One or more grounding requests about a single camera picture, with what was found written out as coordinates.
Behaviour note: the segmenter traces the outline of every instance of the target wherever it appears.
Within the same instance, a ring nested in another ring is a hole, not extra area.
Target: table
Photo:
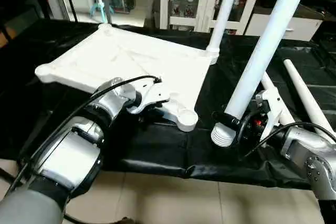
[[[209,34],[187,31],[149,30],[122,26],[180,44],[204,49]],[[43,84],[34,69],[52,61],[97,29],[97,24],[40,20],[0,49],[0,104],[2,104],[2,146],[0,158],[15,159],[27,142],[32,150],[89,94],[57,83]],[[216,65],[209,68],[195,110],[199,122],[194,131],[181,132],[154,116],[122,114],[108,133],[103,148],[104,169],[198,178],[231,183],[309,189],[308,182],[289,168],[272,147],[239,162],[236,148],[220,148],[210,137],[211,113],[228,102],[257,37],[225,35]],[[282,65],[292,60],[330,123],[336,126],[336,64],[325,51],[311,42],[283,40],[268,67],[296,119],[308,121],[303,105]],[[122,132],[120,124],[127,124]]]

